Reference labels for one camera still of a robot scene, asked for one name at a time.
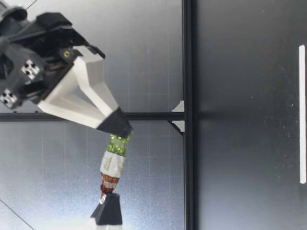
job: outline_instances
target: black vertical post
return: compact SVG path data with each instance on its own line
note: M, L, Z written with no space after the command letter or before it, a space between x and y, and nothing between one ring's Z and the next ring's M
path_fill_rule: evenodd
M185 100L185 135L184 135L184 172L185 172L185 229L194 229L193 199L193 77L192 77L192 33L191 33L191 0L182 0L183 29L183 85Z

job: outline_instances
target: gray wall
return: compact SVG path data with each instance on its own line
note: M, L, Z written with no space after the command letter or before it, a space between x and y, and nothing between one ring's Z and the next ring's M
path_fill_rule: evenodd
M63 13L105 52L106 82L124 111L169 111L182 99L181 0L38 0L29 18L45 11Z
M180 0L38 0L30 18L44 11L64 13L106 53L106 81L125 111L169 111L178 104ZM20 112L36 109L28 103ZM124 227L182 230L183 138L167 122L133 126L118 186ZM98 202L107 142L108 135L69 122L0 123L0 198L36 230L83 223ZM29 228L0 206L0 230L9 229Z
M133 122L117 191L126 229L184 229L183 138ZM69 122L2 123L0 197L35 229L82 224L98 204L108 135ZM0 207L0 229L19 229Z

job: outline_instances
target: robotic arm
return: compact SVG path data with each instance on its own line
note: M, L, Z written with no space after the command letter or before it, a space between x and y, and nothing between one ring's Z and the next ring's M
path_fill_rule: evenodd
M30 100L45 113L127 137L132 128L103 77L105 55L60 13L33 22L22 7L0 1L0 101ZM74 94L77 87L94 106Z

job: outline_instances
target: reflective surface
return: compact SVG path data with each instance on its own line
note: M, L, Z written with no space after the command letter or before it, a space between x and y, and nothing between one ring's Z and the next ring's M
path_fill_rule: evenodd
M305 230L298 47L307 2L197 0L196 229Z
M100 198L109 136L68 122L0 125L0 198L36 230L85 223ZM184 230L183 137L167 122L132 125L116 189L124 229ZM0 229L29 228L0 206Z

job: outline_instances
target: white corner bracket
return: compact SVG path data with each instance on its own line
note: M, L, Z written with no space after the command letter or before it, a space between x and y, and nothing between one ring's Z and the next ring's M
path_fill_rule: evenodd
M184 112L184 101L180 101L180 103L176 106L172 112ZM179 130L184 133L185 131L185 122L184 121L172 121L172 123L179 128Z
M300 183L306 183L306 61L305 46L299 47Z

